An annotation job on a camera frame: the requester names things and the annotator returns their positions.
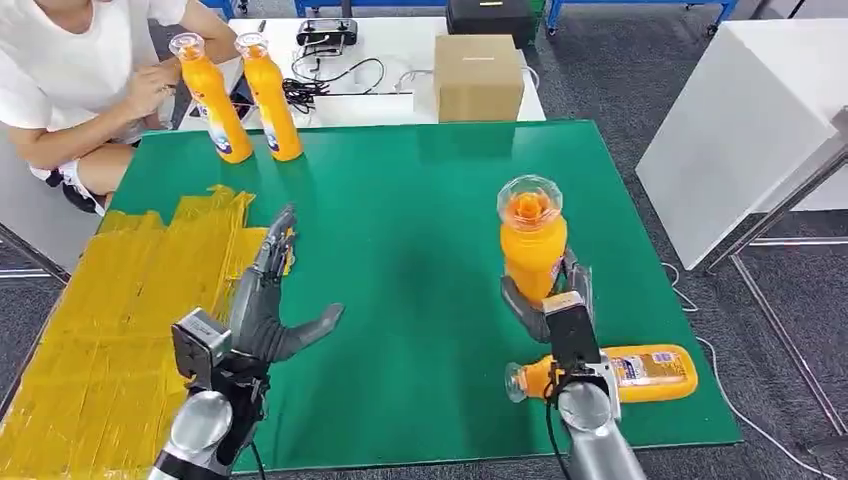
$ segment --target floor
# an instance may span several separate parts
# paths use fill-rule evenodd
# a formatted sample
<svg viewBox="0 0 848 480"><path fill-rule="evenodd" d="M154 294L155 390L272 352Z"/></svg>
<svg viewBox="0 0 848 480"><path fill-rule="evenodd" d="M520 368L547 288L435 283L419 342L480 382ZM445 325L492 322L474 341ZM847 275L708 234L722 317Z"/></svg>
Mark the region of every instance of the floor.
<svg viewBox="0 0 848 480"><path fill-rule="evenodd" d="M734 18L750 16L741 0ZM322 16L337 15L322 9ZM355 9L356 16L438 15L439 9ZM529 64L541 77L539 96L549 118L595 120L642 216L658 255L676 262L662 225L634 168L708 42L717 8L703 6L581 6L560 16L553 38L540 33ZM252 0L249 15L294 16L288 0ZM154 32L158 47L172 30ZM780 235L848 235L848 212L792 214ZM843 417L848 417L848 248L749 249L743 259L793 335ZM24 264L0 245L0 265ZM801 445L832 434L765 317L730 264L714 277L684 273L679 288L700 310L688 314L695 332L718 349L722 380L737 407L803 461L839 478L848 451L816 459ZM17 368L59 293L52 280L0 280L0 392ZM641 451L652 479L818 478L793 464L746 425L745 442L726 447ZM555 479L551 458L337 472L275 474L286 479Z"/></svg>

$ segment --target bottle label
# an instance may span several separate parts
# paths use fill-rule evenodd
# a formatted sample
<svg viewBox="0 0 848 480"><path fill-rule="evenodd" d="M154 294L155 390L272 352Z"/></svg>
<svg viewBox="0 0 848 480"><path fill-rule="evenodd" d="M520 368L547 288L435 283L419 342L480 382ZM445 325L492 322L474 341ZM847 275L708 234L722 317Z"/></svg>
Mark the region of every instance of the bottle label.
<svg viewBox="0 0 848 480"><path fill-rule="evenodd" d="M678 383L686 378L683 361L672 352L614 357L612 365L620 387Z"/></svg>
<svg viewBox="0 0 848 480"><path fill-rule="evenodd" d="M268 140L268 148L272 152L280 151L280 144L277 142L277 132L274 130L274 122L271 121L271 116L267 114L268 109L259 106L259 117L262 119L262 130L265 131L265 138Z"/></svg>
<svg viewBox="0 0 848 480"><path fill-rule="evenodd" d="M209 137L215 144L215 148L223 154L233 153L233 147L230 145L230 139L227 138L227 132L224 130L224 124L217 116L209 110L203 102L197 100L197 109L200 111L200 118L205 118L209 123Z"/></svg>

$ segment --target robotic arm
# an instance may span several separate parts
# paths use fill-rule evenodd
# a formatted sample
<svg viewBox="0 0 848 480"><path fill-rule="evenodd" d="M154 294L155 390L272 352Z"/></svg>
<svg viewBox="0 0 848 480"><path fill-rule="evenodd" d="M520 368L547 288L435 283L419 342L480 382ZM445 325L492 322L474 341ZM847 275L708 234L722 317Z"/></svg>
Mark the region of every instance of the robotic arm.
<svg viewBox="0 0 848 480"><path fill-rule="evenodd" d="M501 293L534 340L550 343L549 406L556 406L571 435L571 464L564 473L575 480L645 480L642 466L618 428L621 405L615 373L600 350L592 325L592 288L588 270L568 250L563 293L533 308L511 278L501 278ZM507 389L512 390L508 375ZM549 417L549 434L552 427Z"/></svg>
<svg viewBox="0 0 848 480"><path fill-rule="evenodd" d="M192 381L148 479L229 478L265 416L268 368L336 328L344 310L338 303L297 327L280 321L280 281L294 263L295 222L288 205L268 229L236 288L229 328L200 308L171 327L177 369Z"/></svg>

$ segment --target person's arm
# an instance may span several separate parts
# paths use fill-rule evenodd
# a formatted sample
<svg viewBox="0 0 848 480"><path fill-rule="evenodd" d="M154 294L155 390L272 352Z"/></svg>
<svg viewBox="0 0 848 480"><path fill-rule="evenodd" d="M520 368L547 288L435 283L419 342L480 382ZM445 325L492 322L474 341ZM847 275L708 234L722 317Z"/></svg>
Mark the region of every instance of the person's arm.
<svg viewBox="0 0 848 480"><path fill-rule="evenodd" d="M198 0L187 0L180 26L194 32L206 43L206 56L212 63L222 63L238 56L235 47L236 33L211 9ZM176 86L180 81L180 61L171 57L162 61L157 68L162 70L163 80Z"/></svg>
<svg viewBox="0 0 848 480"><path fill-rule="evenodd" d="M11 127L9 140L18 156L33 167L45 170L86 155L123 131L133 120L150 114L172 93L152 73L150 69L137 72L124 100L87 122L55 132Z"/></svg>

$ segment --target green table mat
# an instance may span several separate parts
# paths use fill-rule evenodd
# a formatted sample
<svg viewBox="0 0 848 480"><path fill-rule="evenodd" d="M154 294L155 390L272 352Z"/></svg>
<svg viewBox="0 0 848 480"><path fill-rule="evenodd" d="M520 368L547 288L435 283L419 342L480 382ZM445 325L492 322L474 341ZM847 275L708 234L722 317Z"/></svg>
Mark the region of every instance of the green table mat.
<svg viewBox="0 0 848 480"><path fill-rule="evenodd" d="M592 267L602 346L672 343L695 360L691 396L623 406L635 447L740 440L618 172L589 121L302 130L306 155L222 162L205 132L143 140L112 208L158 211L224 184L257 195L249 224L286 202L297 262L281 314L346 306L329 337L272 367L256 435L269 469L337 468L551 453L540 401L511 403L507 362L534 343L500 296L498 190L526 173L564 195L569 244ZM560 448L567 448L564 434ZM238 470L255 471L249 452Z"/></svg>

